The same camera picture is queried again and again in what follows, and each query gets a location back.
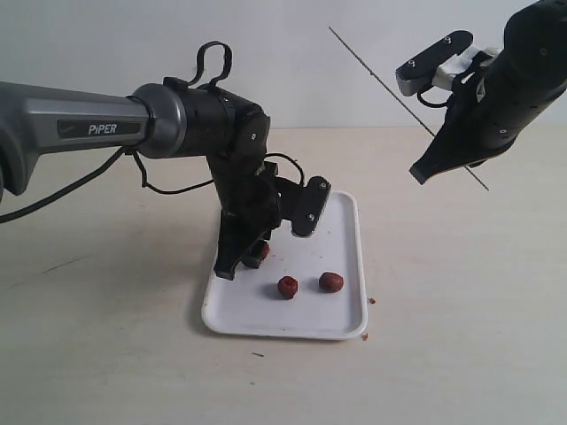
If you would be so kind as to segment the right grey black robot arm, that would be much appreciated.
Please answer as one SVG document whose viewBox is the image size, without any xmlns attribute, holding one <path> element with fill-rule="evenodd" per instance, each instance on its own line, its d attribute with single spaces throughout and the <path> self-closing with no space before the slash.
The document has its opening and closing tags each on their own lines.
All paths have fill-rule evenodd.
<svg viewBox="0 0 567 425">
<path fill-rule="evenodd" d="M 507 151 L 566 90 L 566 3 L 537 1 L 508 20 L 502 49 L 454 31 L 396 71 L 400 92 L 447 90 L 444 123 L 410 168 L 419 183 Z"/>
</svg>

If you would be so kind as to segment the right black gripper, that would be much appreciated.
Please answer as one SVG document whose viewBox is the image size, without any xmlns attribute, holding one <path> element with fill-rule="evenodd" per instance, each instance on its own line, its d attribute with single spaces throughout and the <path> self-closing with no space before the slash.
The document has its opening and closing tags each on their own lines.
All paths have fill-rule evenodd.
<svg viewBox="0 0 567 425">
<path fill-rule="evenodd" d="M 454 82 L 445 122 L 409 172 L 425 184 L 438 174 L 501 155 L 565 90 L 563 64 L 494 61 L 480 67 Z"/>
</svg>

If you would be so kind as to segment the left grey black robot arm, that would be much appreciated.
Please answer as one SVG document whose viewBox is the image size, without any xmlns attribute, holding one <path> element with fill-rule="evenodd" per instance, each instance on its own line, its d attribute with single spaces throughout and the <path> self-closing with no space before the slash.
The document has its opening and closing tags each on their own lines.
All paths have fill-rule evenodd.
<svg viewBox="0 0 567 425">
<path fill-rule="evenodd" d="M 1 190 L 22 194 L 45 154 L 113 147 L 151 159 L 204 157 L 221 202 L 214 271 L 237 264 L 281 220 L 264 174 L 270 119 L 252 101 L 176 79 L 117 97 L 5 82 L 1 86 Z"/>
</svg>

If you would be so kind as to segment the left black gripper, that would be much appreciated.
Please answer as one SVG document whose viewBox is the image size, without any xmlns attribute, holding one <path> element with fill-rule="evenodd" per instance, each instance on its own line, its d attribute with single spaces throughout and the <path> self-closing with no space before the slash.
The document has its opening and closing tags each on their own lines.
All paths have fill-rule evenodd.
<svg viewBox="0 0 567 425">
<path fill-rule="evenodd" d="M 258 269 L 262 245 L 281 224 L 274 175 L 265 167 L 267 153 L 265 145 L 258 145 L 233 151 L 225 148 L 207 155 L 221 203 L 214 263 L 219 278 L 233 280 L 240 261 L 245 267 Z"/>
</svg>

